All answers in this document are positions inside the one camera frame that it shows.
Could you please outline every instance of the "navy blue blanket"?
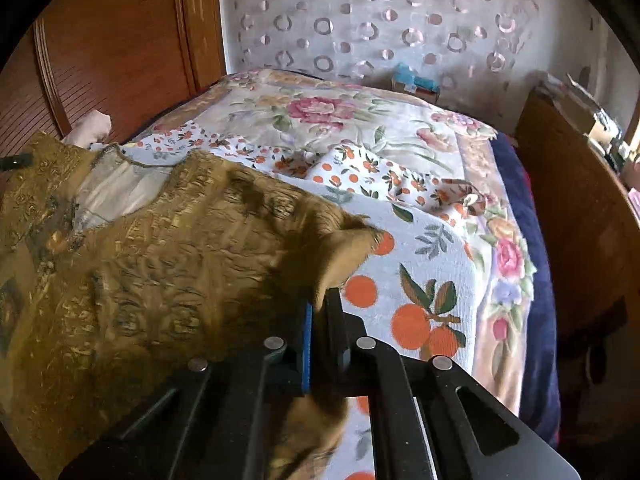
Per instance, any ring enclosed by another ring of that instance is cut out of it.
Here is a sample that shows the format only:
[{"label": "navy blue blanket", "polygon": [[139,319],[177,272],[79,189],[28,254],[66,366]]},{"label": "navy blue blanket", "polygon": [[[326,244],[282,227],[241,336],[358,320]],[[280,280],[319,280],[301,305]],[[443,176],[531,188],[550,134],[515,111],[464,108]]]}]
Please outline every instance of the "navy blue blanket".
[{"label": "navy blue blanket", "polygon": [[552,446],[558,444],[560,394],[556,371],[556,304],[545,242],[540,232],[529,179],[504,134],[492,140],[496,165],[529,254],[538,268],[527,319],[527,355],[522,380],[520,418]]}]

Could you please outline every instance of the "metal screw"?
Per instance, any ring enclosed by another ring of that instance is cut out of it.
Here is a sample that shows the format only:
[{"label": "metal screw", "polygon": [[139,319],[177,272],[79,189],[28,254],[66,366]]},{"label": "metal screw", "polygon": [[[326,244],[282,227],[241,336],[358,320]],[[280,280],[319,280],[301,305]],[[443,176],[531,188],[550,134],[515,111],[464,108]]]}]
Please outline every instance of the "metal screw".
[{"label": "metal screw", "polygon": [[277,350],[278,348],[282,348],[282,346],[284,345],[284,339],[276,335],[272,335],[271,337],[268,337],[264,340],[264,345],[269,350]]},{"label": "metal screw", "polygon": [[358,348],[362,348],[363,350],[371,350],[376,347],[376,340],[368,336],[359,337],[356,341],[356,345]]},{"label": "metal screw", "polygon": [[189,360],[189,370],[192,372],[203,372],[209,366],[209,362],[204,357],[194,357]]},{"label": "metal screw", "polygon": [[453,368],[453,361],[446,355],[436,355],[433,361],[431,361],[431,364],[438,370],[451,370],[451,368]]}]

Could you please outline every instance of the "orange polka dot fabric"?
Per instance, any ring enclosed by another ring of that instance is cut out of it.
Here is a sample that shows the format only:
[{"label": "orange polka dot fabric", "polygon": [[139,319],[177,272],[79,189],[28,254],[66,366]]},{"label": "orange polka dot fabric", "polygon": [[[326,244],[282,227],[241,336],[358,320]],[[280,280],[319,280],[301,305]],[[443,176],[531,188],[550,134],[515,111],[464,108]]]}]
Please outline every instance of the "orange polka dot fabric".
[{"label": "orange polka dot fabric", "polygon": [[177,164],[193,149],[240,162],[254,170],[304,178],[319,155],[287,146],[263,146],[249,142],[243,136],[223,136],[187,121],[175,130],[155,134],[123,147],[125,155],[135,154],[138,162],[152,166]]},{"label": "orange polka dot fabric", "polygon": [[399,206],[431,213],[451,227],[463,227],[469,216],[481,216],[484,196],[468,181],[418,173],[351,142],[332,146],[307,168],[306,178]]}]

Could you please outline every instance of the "wooden furniture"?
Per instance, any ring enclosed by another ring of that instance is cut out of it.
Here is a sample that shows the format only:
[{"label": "wooden furniture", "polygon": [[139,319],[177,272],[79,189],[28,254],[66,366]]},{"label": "wooden furniture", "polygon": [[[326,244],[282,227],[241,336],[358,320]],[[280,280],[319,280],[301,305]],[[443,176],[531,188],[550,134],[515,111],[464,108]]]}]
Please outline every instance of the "wooden furniture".
[{"label": "wooden furniture", "polygon": [[558,113],[529,95],[516,128],[545,237],[561,338],[624,298],[640,330],[640,220],[614,171]]},{"label": "wooden furniture", "polygon": [[93,108],[122,142],[224,73],[219,0],[53,0],[0,73],[0,156]]}]

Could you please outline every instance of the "wall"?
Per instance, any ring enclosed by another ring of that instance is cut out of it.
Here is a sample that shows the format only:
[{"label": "wall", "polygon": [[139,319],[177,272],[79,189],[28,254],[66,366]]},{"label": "wall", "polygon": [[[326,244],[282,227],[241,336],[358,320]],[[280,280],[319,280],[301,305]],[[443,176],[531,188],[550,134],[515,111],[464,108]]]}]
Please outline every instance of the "wall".
[{"label": "wall", "polygon": [[634,113],[640,92],[640,73],[618,38],[609,31],[602,107],[624,132]]},{"label": "wall", "polygon": [[221,2],[229,72],[273,66],[388,86],[404,61],[441,83],[440,104],[507,132],[534,70],[577,78],[596,58],[586,0]]}]

